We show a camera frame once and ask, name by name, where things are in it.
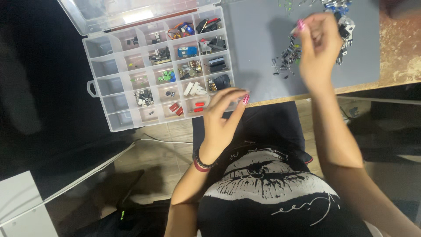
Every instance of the dark background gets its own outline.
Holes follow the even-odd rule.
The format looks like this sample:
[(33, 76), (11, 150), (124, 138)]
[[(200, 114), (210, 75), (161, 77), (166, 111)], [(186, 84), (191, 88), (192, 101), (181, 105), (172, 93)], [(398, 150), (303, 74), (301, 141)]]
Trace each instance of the dark background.
[(0, 180), (30, 170), (43, 198), (131, 143), (111, 133), (81, 36), (57, 0), (0, 3)]

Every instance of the pink nail polish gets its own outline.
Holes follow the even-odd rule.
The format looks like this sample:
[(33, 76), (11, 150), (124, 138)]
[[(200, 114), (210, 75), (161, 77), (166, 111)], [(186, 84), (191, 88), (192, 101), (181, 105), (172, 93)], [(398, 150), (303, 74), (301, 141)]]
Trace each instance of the pink nail polish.
[(244, 96), (244, 99), (242, 100), (242, 102), (246, 105), (248, 103), (248, 99), (250, 98), (250, 95), (247, 94)]
[(299, 19), (297, 21), (297, 29), (298, 29), (298, 31), (304, 30), (304, 27), (306, 27), (306, 24), (304, 23), (303, 20)]

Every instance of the red capacitor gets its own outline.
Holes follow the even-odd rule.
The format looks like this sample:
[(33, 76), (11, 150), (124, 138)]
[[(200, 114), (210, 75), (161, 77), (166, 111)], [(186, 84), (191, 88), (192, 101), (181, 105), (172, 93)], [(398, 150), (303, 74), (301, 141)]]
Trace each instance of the red capacitor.
[(179, 108), (179, 105), (177, 103), (174, 103), (172, 106), (170, 106), (171, 112), (176, 111), (176, 109), (178, 109), (178, 108)]
[(177, 110), (176, 114), (178, 116), (180, 116), (181, 114), (183, 114), (183, 107), (180, 107), (179, 110)]

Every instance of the hand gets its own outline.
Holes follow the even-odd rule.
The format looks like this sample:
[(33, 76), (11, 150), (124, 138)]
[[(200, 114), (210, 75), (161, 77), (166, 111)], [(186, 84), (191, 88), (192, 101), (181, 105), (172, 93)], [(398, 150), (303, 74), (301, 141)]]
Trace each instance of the hand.
[[(238, 103), (230, 118), (222, 118), (229, 104), (242, 96), (244, 99)], [(248, 98), (247, 91), (231, 87), (219, 91), (210, 101), (203, 115), (205, 139), (199, 149), (199, 157), (204, 164), (212, 164), (231, 143)]]
[(332, 13), (318, 13), (297, 23), (302, 53), (300, 74), (310, 93), (331, 88), (330, 76), (343, 41)]

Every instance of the woman's left hand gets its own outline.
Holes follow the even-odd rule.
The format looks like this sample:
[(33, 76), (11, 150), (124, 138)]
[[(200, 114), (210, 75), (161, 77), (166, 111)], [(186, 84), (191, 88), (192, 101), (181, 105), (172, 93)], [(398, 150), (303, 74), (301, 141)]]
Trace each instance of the woman's left hand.
[[(243, 96), (230, 118), (222, 118), (229, 104)], [(199, 157), (204, 164), (212, 164), (231, 143), (249, 97), (246, 90), (231, 87), (219, 91), (210, 101), (203, 115), (205, 139), (199, 149)]]

